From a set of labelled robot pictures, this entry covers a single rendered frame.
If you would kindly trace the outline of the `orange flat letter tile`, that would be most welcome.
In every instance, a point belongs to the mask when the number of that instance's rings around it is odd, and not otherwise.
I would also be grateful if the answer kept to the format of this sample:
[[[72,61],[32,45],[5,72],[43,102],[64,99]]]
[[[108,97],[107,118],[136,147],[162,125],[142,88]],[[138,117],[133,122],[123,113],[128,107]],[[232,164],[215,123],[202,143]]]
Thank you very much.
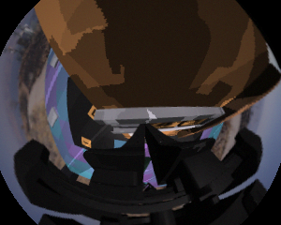
[[[83,136],[81,136],[81,145],[91,147],[92,143],[91,143],[91,140],[85,139],[85,138],[83,138]],[[91,149],[92,149],[92,147],[91,147]]]
[[[91,110],[89,110],[88,115],[91,117],[95,117],[96,115],[96,108],[95,106],[92,106]]]

